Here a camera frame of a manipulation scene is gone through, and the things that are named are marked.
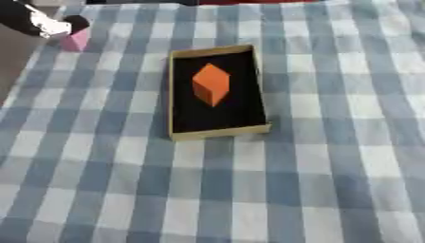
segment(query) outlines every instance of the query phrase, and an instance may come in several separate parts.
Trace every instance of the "table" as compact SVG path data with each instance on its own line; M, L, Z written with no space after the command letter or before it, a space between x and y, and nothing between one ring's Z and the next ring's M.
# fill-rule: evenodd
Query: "table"
M423 242L415 0L68 7L0 112L2 242ZM266 135L171 142L171 50L253 44Z

